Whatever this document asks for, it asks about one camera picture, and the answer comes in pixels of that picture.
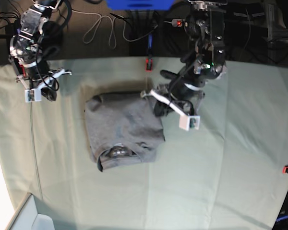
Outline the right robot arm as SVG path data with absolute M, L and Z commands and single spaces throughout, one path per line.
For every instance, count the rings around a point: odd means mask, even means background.
M 61 4 L 67 8 L 62 24 L 51 21 L 51 15 Z M 20 18 L 20 27 L 10 39 L 9 61 L 24 87 L 27 103 L 40 102 L 43 97 L 55 101 L 60 88 L 58 79 L 71 74 L 64 68 L 51 69 L 48 58 L 60 51 L 63 30 L 72 16 L 68 0 L 35 0 Z

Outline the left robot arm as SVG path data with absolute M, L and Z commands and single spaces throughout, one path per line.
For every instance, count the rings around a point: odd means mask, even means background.
M 157 92 L 169 100 L 157 102 L 154 114 L 157 117 L 173 112 L 176 105 L 186 115 L 195 115 L 205 98 L 204 86 L 216 80 L 225 71 L 224 7 L 226 0 L 181 0 L 174 3 L 160 18 L 159 26 L 165 37 L 164 19 L 182 6 L 190 8 L 189 14 L 182 19 L 182 28 L 188 37 L 188 50 L 180 52 L 184 67 L 178 72 L 161 70 L 160 75 L 169 84 L 157 87 Z

